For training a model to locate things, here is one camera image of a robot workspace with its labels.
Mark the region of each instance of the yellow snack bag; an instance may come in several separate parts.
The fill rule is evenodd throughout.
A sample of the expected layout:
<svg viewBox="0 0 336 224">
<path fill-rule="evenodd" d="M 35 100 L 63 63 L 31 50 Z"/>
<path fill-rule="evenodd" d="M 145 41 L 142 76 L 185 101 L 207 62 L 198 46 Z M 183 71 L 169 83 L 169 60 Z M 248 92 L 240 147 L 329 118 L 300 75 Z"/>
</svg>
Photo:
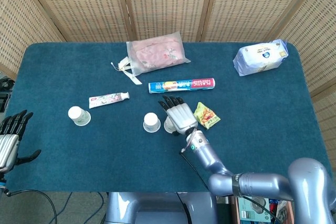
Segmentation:
<svg viewBox="0 0 336 224">
<path fill-rule="evenodd" d="M 194 116 L 207 130 L 221 120 L 211 109 L 201 102 L 198 103 Z"/>
</svg>

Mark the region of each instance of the white paper cup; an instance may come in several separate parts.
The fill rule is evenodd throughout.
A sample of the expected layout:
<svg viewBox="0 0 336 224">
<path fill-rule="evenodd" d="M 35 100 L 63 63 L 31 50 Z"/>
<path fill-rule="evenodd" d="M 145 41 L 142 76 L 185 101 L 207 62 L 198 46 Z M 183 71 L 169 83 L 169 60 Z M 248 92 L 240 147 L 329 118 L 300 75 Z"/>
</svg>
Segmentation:
<svg viewBox="0 0 336 224">
<path fill-rule="evenodd" d="M 164 121 L 163 127 L 168 133 L 173 133 L 174 131 L 176 131 L 176 129 L 175 129 L 172 121 L 170 120 L 169 116 L 167 116 L 166 120 Z"/>
<path fill-rule="evenodd" d="M 87 125 L 91 121 L 90 113 L 78 106 L 71 107 L 68 111 L 68 116 L 73 120 L 75 125 L 78 126 Z"/>
<path fill-rule="evenodd" d="M 155 113 L 147 113 L 143 119 L 143 128 L 149 133 L 154 133 L 159 130 L 161 122 Z"/>
</svg>

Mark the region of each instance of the woven panel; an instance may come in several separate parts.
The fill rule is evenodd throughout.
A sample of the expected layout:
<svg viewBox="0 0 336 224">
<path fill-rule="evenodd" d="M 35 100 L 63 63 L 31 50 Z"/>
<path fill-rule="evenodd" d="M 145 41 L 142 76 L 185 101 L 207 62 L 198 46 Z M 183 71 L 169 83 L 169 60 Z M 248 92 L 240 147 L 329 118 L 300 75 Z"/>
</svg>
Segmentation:
<svg viewBox="0 0 336 224">
<path fill-rule="evenodd" d="M 0 65 L 12 78 L 35 42 L 61 41 L 33 0 L 0 0 Z"/>
<path fill-rule="evenodd" d="M 138 39 L 180 31 L 195 41 L 204 0 L 131 0 Z"/>
<path fill-rule="evenodd" d="M 262 41 L 291 0 L 214 0 L 205 41 Z"/>
<path fill-rule="evenodd" d="M 336 92 L 314 103 L 330 162 L 336 170 Z"/>
<path fill-rule="evenodd" d="M 120 0 L 41 0 L 68 41 L 126 41 Z"/>
<path fill-rule="evenodd" d="M 298 48 L 310 91 L 336 77 L 336 0 L 306 0 L 280 37 Z"/>
</svg>

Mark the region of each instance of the teal felt surface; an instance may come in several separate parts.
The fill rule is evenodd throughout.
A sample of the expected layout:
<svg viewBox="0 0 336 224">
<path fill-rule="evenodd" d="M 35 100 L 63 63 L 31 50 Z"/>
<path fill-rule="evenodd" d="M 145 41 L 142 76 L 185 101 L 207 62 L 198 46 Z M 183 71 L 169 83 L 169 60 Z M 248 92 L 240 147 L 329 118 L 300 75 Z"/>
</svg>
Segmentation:
<svg viewBox="0 0 336 224">
<path fill-rule="evenodd" d="M 115 71 L 127 55 L 125 43 L 43 43 L 25 52 L 7 115 L 34 112 L 19 155 L 40 148 L 40 156 L 15 167 L 6 178 L 10 190 L 67 191 L 204 191 L 179 156 L 183 136 L 165 132 L 160 94 L 148 93 L 148 82 L 215 78 L 213 90 L 170 93 L 192 110 L 198 101 L 221 121 L 206 131 L 210 144 L 233 173 L 286 175 L 292 161 L 312 157 L 327 167 L 324 143 L 304 80 L 299 55 L 288 44 L 289 57 L 278 69 L 239 77 L 233 58 L 247 43 L 185 43 L 191 63 L 142 74 L 136 86 Z M 89 97 L 129 92 L 130 99 L 88 109 Z M 71 106 L 91 113 L 83 127 L 68 117 Z M 154 112 L 162 122 L 147 133 L 143 117 Z M 206 179 L 191 151 L 186 156 Z"/>
</svg>

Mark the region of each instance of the pink package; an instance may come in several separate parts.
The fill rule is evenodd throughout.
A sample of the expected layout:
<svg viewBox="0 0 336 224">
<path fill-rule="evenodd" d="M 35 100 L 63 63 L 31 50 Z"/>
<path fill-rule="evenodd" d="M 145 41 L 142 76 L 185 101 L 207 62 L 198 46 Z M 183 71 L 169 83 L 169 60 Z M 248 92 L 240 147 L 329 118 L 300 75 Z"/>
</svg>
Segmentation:
<svg viewBox="0 0 336 224">
<path fill-rule="evenodd" d="M 151 39 L 126 42 L 126 44 L 134 76 L 190 62 L 184 55 L 179 31 Z"/>
</svg>

